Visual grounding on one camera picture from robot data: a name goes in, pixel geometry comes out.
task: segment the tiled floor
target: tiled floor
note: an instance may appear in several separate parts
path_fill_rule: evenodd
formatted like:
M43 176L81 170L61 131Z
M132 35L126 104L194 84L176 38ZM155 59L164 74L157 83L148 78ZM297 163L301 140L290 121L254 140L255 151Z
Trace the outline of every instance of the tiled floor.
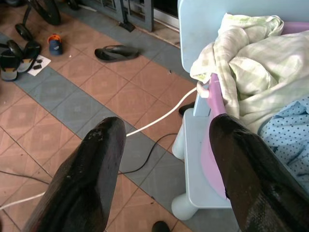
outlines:
M27 27L52 62L36 77L20 75L13 83L0 81L0 170L27 174L50 182L59 165L103 118L119 116L133 131L169 111L195 85L182 68L180 51L141 31L132 33L99 13L71 11L60 5L62 24L44 22L31 12ZM26 42L14 24L25 7L0 5L0 43L9 38ZM49 54L51 33L63 39L64 54ZM114 44L137 47L134 60L101 63L94 49ZM186 103L195 99L192 94ZM177 133L182 119L174 112L166 119L128 137L120 171L138 168L158 138ZM108 232L150 232L157 220L173 232L236 232L231 210L200 210L178 221L171 201L185 192L184 163L171 153L175 135L159 142L138 172L118 176ZM0 174L0 204L45 191L47 184ZM0 211L3 232L20 231L40 199Z

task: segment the flip-flop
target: flip-flop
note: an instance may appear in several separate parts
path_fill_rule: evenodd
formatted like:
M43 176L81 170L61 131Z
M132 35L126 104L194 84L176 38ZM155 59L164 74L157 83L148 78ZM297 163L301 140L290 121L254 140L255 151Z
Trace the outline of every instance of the flip-flop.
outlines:
M3 81L14 81L17 78L17 68L20 59L10 50L6 50L0 55L1 78Z
M41 48L42 48L41 45L36 41L28 42L24 49L23 59L20 62L17 72L19 73L28 72L32 68L35 60L40 54Z
M95 50L96 57L106 63L134 59L139 56L138 49L123 45L112 45Z

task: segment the brown floor tile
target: brown floor tile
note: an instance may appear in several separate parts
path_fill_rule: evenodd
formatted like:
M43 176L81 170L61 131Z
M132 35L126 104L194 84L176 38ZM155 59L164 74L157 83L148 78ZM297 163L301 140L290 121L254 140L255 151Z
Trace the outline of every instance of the brown floor tile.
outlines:
M42 47L41 51L49 48L48 45L49 36L51 36L51 33L43 28L40 28L40 30L35 33L34 40L41 45Z
M16 143L0 155L0 170L2 171L32 176L39 169L41 169L40 166L33 158ZM40 178L50 179L46 173ZM28 181L27 178L0 173L0 204L4 203L26 181Z
M71 29L78 28L82 23L63 12L60 12L60 16L61 16L60 25L54 26L51 24L47 24L45 29L49 31L51 34L55 33L60 35L61 39L64 40L65 36L70 33Z
M40 164L43 164L73 135L65 125L48 114L21 137L18 143Z
M173 228L177 219L155 200L138 189L120 214L108 227L108 232L150 232L153 224L165 221Z
M148 111L147 113L138 121L135 125L136 128L141 128L157 118L160 118L168 111L171 110L171 107L167 106L161 101L157 101ZM153 126L143 130L142 132L146 134L149 138L156 141L160 137L169 134L169 133L178 133L178 130L182 124L182 119L178 115L177 112L173 112L168 117L154 124ZM172 142L175 140L176 136L171 135L164 139L162 139L159 144L163 146L165 149L168 149Z
M21 23L23 18L21 15L16 14L11 8L1 6L0 7L0 31L3 32L8 27L14 27L16 23Z
M172 232L192 232L192 230L186 227L182 222L178 221Z
M63 40L80 51L91 47L100 35L100 32L81 22L74 22L74 26L68 28L68 31L69 33L64 34Z
M148 63L149 59L140 55L135 59L128 61L106 63L106 67L115 71L127 80L131 80L139 71L142 70Z
M60 68L58 72L77 86L80 86L101 67L102 65L96 60L80 53Z
M45 29L41 28L39 25L27 21L27 29L31 32L33 38L38 41L43 47L46 46L47 38L49 32L47 32ZM20 46L25 47L27 44L27 41L25 41L16 31L15 27L8 27L3 31L3 34L10 37L12 40L14 40L16 43L18 43Z
M0 115L0 125L17 140L47 114L43 107L26 95Z
M39 25L40 27L44 28L45 30L47 29L48 27L48 23L39 15L39 13L37 13L35 10L31 10L30 11L30 14L29 14L29 17L28 17L28 20L27 20L27 23L26 23L26 26L28 25L28 22L32 22L32 23L35 23L37 25Z
M132 79L132 82L159 98L176 76L161 65L150 62Z
M135 125L154 102L155 97L128 83L106 106L130 124Z
M125 175L118 175L107 227L116 218L137 188Z
M0 211L0 221L2 223L2 231L1 232L19 232L20 231L15 226L13 221L2 210Z
M91 43L86 49L83 50L85 54L92 57L93 59L97 59L97 57L95 56L95 49L120 44L118 41L113 40L111 37L108 37L107 35L104 35L102 33L94 33L93 36L93 43Z
M13 11L17 12L18 14L24 15L24 13L27 9L27 5L20 6L20 7L9 7L9 8L12 9Z
M48 64L52 69L59 70L66 63L74 59L80 51L69 45L68 43L62 43L63 54L61 56L52 56L49 52L49 48L46 48L42 51L42 56L47 57L51 60Z
M174 107L183 96L192 90L196 85L183 79L182 77L177 77L176 81L162 94L160 100L165 104ZM189 104L195 101L197 96L197 92L192 93L187 97L186 100L182 103L182 105Z
M126 79L102 67L83 83L80 88L100 103L106 104L126 83Z
M61 147L44 165L43 168L54 176L60 165L79 146L81 139L74 135L63 147Z
M5 202L5 204L38 195L42 192L45 192L47 188L47 184L38 181L27 181ZM39 197L31 201L13 205L7 208L6 212L19 228L23 228L41 198L42 197Z
M8 149L13 143L14 140L2 128L0 128L0 154Z
M5 81L0 81L0 93L0 114L26 94L13 82Z

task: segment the black cable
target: black cable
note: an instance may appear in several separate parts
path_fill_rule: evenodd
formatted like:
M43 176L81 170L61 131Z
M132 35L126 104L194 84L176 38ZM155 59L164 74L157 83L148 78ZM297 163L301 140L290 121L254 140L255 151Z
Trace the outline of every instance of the black cable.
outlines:
M28 176L28 175L20 175L20 174L15 174L15 173L8 173L8 172L1 171L1 170L0 170L0 173L4 173L4 174L8 174L8 175L15 175L15 176L24 177L24 178L29 178L29 179L33 179L33 180L36 180L36 181L40 181L40 182L42 182L42 183L44 183L44 184L49 185L49 183L46 182L46 181L40 180L40 179L35 178L35 177L32 177L32 176Z
M148 162L148 160L149 160L149 158L150 158L150 155L151 155L152 151L153 151L154 148L155 148L155 145L157 145L157 143L160 142L161 139L163 139L163 138L165 138L165 137L167 137L167 136L176 135L176 134L177 134L177 133L170 133L170 134L166 134L166 135L162 136L161 138L159 138L159 139L154 143L153 147L150 149L150 152L149 152L149 154L148 154L148 157L147 157L146 161L143 163L143 165L142 165L141 167L139 167L138 169L135 169L135 170L133 170L133 171L124 172L124 173L120 173L120 174L134 173L134 172L137 172L137 171L139 171L140 169L142 169L142 168L146 165L146 163Z

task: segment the electrical cord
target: electrical cord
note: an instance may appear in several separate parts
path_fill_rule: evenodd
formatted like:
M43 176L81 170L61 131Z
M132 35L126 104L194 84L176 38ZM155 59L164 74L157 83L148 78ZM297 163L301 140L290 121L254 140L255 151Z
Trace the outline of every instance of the electrical cord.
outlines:
M16 202L12 202L12 203L6 204L6 205L0 207L0 211L5 209L5 208L8 208L8 207L10 207L12 205L16 205L16 204L19 204L19 203L22 203L22 202L27 202L27 201L33 200L35 198L41 197L44 194L45 194L45 192L42 192L42 193L40 193L38 195L35 195L33 197L25 198L25 199L22 199L22 200L19 200L19 201L16 201Z
M163 115L162 117L158 118L157 120L155 120L155 121L149 123L148 125L146 125L146 126L140 128L140 129L138 129L138 130L135 130L135 131L133 131L133 132L127 134L126 136L129 137L129 136L131 136L131 135L133 135L133 134L135 134L135 133L138 133L138 132L140 132L140 131L142 131L142 130L144 130L144 129L146 129L146 128L152 126L152 125L154 125L155 123L161 121L162 119L166 118L166 117L169 116L171 113L173 113L173 112L181 105L181 103L182 103L191 93L195 92L196 90L197 90L197 87L195 87L194 89L192 89L192 90L190 90L188 93L186 93L186 94L183 96L183 98L181 98L181 100L177 103L177 105L175 105L175 107L174 107L173 109L171 109L170 111L168 111L168 112L167 112L165 115ZM36 195L36 196L33 196L33 197L29 197L29 198L26 198L26 199L22 199L22 200L19 200L19 201L12 202L12 203L10 203L10 204L4 205L4 206L0 207L0 211L1 211L2 209L5 209L5 208L10 207L10 206L12 206L12 205L19 204L19 203L26 202L26 201L30 201L30 200L33 200L33 199L35 199L35 198L41 197L41 196L44 195L44 194L45 194L45 192L40 193L40 194L38 194L38 195Z
M158 118L157 120L155 120L155 121L149 123L148 125L146 125L146 126L140 128L140 129L138 129L138 130L135 130L135 131L133 131L133 132L127 134L126 136L129 137L129 136L131 136L131 135L133 135L133 134L135 134L135 133L137 133L137 132L140 132L140 131L142 131L142 130L148 128L148 127L151 127L151 126L154 125L155 123L157 123L157 122L161 121L162 119L166 118L167 116L169 116L171 113L173 113L175 110L177 110L177 108L181 105L181 103L182 103L191 93L195 92L196 89L197 89L197 88L195 87L194 89L192 89L192 90L190 90L189 92L187 92L187 93L183 96L183 98L181 98L181 100L177 103L177 105L175 105L175 107L174 107L173 109L171 109L170 111L168 111L165 115L163 115L162 117Z
M166 134L166 135L162 136L161 138L159 138L159 139L154 143L154 145L152 146L152 148L150 149L150 152L149 152L149 154L148 154L148 156L147 156L147 159L145 160L145 162L142 164L141 167L139 167L138 169L135 169L135 170L133 170L133 171L123 172L123 173L120 173L120 174L134 173L134 172L137 172L137 171L139 171L140 169L142 169L142 168L146 165L146 163L148 162L148 160L149 160L149 158L150 158L150 155L151 155L152 151L153 151L154 148L155 148L155 145L157 145L158 142L160 142L161 139L163 139L163 138L165 138L165 137L167 137L167 136L176 135L176 134L177 134L177 133L170 133L170 134Z
M46 182L44 180L40 180L40 179L32 177L32 176L29 176L29 175L20 175L20 174L15 174L15 173L8 173L8 172L2 171L2 170L0 170L0 173L4 173L4 174L8 174L8 175L14 175L14 176L19 176L19 177L24 177L24 178L29 178L29 179L36 180L36 181L39 181L39 182L42 182L44 184L49 185L48 182Z

